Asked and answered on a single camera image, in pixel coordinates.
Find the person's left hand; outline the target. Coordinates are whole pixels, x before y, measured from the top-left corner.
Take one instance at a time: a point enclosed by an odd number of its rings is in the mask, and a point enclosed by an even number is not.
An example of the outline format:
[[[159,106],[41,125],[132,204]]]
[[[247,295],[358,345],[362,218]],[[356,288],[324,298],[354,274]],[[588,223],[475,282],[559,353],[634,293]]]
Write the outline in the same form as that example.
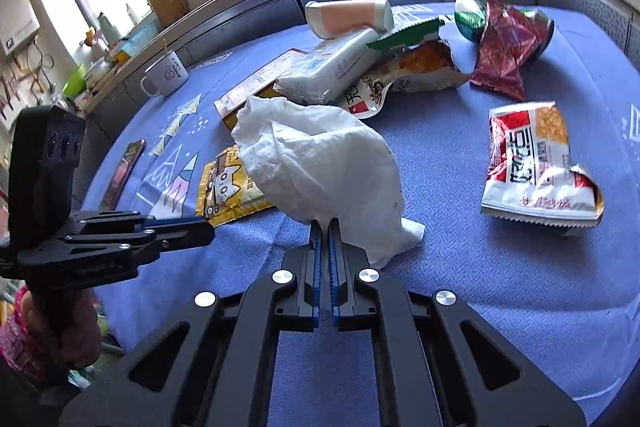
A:
[[[93,292],[81,291],[71,305],[64,303],[62,309],[67,322],[58,325],[40,312],[32,293],[26,291],[21,312],[27,332],[48,349],[55,362],[68,369],[84,369],[93,365],[102,350]]]

